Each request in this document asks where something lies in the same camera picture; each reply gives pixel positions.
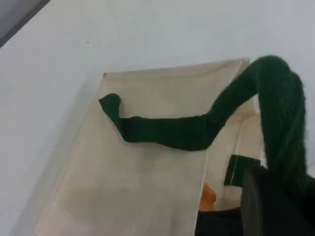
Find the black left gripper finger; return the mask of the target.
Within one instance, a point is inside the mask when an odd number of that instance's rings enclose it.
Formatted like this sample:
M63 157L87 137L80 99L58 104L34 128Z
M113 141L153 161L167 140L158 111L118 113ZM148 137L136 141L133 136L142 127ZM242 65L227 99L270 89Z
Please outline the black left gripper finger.
M300 215L296 223L296 236L315 235L315 178L307 176L306 185L296 193Z
M244 174L241 219L245 236L294 236L295 208L263 168Z

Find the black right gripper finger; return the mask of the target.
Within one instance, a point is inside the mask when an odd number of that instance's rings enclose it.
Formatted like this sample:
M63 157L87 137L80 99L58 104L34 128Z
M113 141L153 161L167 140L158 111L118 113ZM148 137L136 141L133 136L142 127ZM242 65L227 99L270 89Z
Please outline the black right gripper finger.
M196 236L241 236L242 220L240 208L220 211L199 211Z

